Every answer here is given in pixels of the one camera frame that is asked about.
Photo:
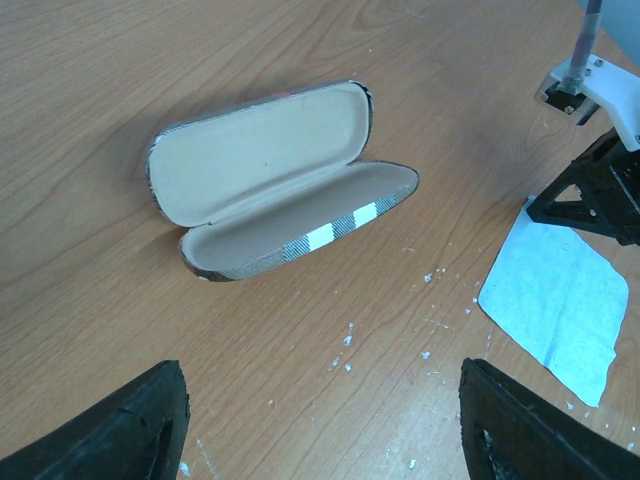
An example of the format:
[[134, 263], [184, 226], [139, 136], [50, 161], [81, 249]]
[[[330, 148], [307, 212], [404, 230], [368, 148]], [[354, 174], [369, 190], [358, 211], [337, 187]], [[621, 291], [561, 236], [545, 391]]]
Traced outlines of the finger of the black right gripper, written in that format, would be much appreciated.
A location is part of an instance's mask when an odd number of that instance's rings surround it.
[[615, 130], [599, 137], [527, 207], [531, 220], [639, 243], [639, 153]]

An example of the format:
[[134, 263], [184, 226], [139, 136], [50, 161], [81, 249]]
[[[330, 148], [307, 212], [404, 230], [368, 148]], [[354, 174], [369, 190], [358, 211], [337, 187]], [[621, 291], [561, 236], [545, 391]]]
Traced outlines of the light blue cleaning cloth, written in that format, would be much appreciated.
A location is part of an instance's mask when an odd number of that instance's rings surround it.
[[584, 404], [599, 405], [629, 286], [573, 229], [536, 223], [520, 210], [478, 302]]

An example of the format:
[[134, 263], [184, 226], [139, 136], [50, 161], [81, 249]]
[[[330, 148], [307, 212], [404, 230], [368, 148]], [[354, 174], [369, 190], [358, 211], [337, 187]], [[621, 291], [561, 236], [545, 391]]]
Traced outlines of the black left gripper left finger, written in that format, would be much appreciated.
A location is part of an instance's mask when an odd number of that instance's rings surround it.
[[190, 420], [179, 362], [162, 361], [1, 460], [3, 479], [174, 479]]

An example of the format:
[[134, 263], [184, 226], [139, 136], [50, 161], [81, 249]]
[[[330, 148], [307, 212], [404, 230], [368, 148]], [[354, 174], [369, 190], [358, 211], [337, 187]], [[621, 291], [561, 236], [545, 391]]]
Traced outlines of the brown plaid glasses case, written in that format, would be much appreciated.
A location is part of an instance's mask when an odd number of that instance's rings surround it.
[[284, 91], [167, 127], [146, 179], [159, 211], [184, 229], [187, 267], [238, 281], [293, 262], [390, 211], [418, 172], [362, 154], [373, 98], [356, 80]]

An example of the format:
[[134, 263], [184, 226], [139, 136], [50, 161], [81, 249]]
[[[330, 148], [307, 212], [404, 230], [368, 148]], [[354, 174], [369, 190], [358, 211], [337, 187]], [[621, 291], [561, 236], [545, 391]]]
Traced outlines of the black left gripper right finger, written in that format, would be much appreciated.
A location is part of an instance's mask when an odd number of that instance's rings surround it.
[[461, 442], [472, 479], [637, 479], [639, 457], [489, 362], [466, 358]]

